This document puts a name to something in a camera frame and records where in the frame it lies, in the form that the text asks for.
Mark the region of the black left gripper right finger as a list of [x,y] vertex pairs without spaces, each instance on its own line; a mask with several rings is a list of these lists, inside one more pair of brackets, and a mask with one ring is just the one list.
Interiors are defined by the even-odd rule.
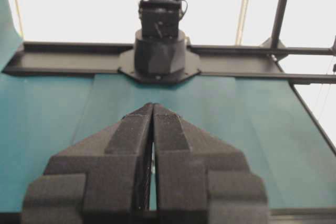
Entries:
[[160,104],[153,108],[160,223],[268,223],[263,180],[245,154]]

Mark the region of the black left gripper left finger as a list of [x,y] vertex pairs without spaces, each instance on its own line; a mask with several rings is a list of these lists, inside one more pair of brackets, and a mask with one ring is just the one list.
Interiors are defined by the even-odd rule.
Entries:
[[129,223],[149,205],[152,103],[53,155],[29,184],[22,223]]

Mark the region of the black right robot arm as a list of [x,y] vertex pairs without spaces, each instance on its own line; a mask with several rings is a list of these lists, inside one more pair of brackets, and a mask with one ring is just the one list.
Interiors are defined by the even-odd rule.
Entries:
[[150,84],[176,84],[200,74],[200,57],[187,48],[179,29],[186,9],[183,0],[140,0],[141,29],[133,49],[119,55],[118,70]]

